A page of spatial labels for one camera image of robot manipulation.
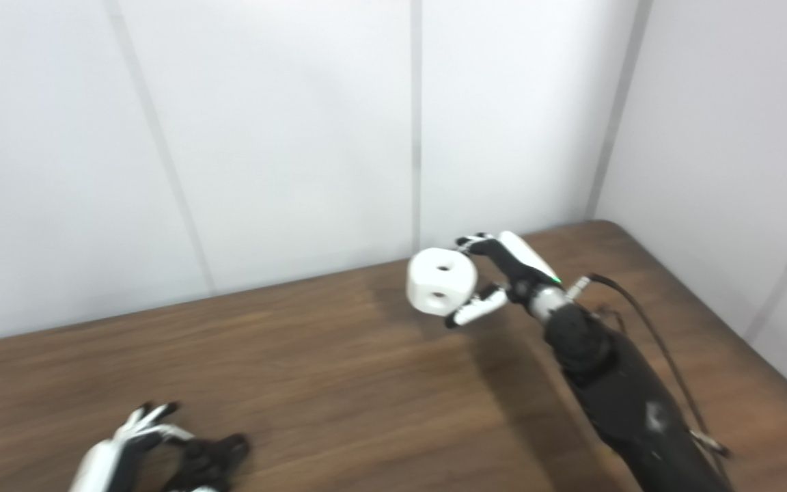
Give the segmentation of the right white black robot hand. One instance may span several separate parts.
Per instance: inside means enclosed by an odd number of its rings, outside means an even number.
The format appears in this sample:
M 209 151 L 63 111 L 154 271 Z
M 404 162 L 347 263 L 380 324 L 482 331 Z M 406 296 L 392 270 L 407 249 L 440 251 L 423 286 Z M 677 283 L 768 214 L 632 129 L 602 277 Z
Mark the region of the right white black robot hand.
M 456 239 L 456 252 L 471 258 L 485 256 L 505 276 L 469 298 L 445 317 L 447 328 L 465 326 L 506 304 L 521 305 L 541 324 L 549 323 L 556 310 L 572 303 L 566 298 L 555 271 L 518 234 L 472 234 Z

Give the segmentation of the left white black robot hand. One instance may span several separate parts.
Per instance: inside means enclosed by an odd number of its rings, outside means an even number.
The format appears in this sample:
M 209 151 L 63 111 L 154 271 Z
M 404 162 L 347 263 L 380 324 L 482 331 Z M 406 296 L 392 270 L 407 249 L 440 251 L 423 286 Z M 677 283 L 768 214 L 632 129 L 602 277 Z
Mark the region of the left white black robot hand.
M 145 402 L 109 438 L 83 456 L 70 491 L 133 491 L 144 458 L 161 445 L 184 445 L 193 433 L 163 421 L 179 402 L 156 406 Z

